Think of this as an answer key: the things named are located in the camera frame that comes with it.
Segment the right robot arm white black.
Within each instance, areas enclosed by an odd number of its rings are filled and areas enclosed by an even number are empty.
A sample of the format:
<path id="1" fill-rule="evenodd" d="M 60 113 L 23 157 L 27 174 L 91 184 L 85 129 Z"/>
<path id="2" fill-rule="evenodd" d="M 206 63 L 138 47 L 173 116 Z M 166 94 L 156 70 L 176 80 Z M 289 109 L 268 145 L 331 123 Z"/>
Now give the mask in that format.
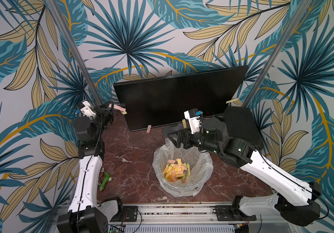
<path id="1" fill-rule="evenodd" d="M 297 225 L 307 226 L 320 218 L 321 195 L 319 184 L 304 182 L 284 171 L 267 158 L 250 142 L 231 137 L 223 121 L 212 117 L 202 121 L 190 120 L 189 128 L 168 132 L 175 147 L 217 154 L 225 163 L 257 177 L 273 188 L 275 194 L 263 197 L 236 196 L 229 213 L 235 220 L 254 215 L 276 215 Z"/>

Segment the pink sticky note edge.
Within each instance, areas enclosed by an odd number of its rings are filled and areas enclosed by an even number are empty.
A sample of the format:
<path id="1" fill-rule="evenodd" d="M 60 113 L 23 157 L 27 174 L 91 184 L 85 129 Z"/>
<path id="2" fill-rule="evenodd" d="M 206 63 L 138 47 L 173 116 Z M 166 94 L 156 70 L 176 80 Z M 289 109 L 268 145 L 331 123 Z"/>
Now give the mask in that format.
<path id="1" fill-rule="evenodd" d="M 114 105 L 114 109 L 119 110 L 123 115 L 127 114 L 126 109 L 121 106 Z"/>

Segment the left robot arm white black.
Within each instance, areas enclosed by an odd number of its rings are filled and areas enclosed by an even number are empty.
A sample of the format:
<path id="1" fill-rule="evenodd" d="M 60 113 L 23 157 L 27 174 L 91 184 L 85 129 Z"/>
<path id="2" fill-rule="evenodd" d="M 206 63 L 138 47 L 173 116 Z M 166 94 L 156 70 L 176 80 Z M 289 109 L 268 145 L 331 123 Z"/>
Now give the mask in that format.
<path id="1" fill-rule="evenodd" d="M 119 202 L 112 198 L 98 204 L 98 178 L 104 160 L 102 133 L 113 123 L 114 101 L 92 106 L 79 105 L 81 114 L 74 121 L 78 138 L 79 174 L 73 200 L 66 214 L 58 217 L 60 233 L 107 233 L 109 221 L 119 214 Z"/>

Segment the yellow sticky note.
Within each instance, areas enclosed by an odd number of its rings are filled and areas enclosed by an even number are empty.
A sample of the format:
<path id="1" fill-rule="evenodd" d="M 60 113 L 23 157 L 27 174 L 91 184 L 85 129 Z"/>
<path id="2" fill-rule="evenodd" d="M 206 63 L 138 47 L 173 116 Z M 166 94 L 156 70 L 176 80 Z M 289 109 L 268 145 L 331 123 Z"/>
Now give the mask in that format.
<path id="1" fill-rule="evenodd" d="M 183 119 L 183 120 L 182 120 L 182 125 L 183 125 L 183 128 L 184 128 L 184 129 L 186 129 L 186 128 L 187 128 L 187 125 L 186 125 L 186 120 L 185 120 L 185 119 Z"/>

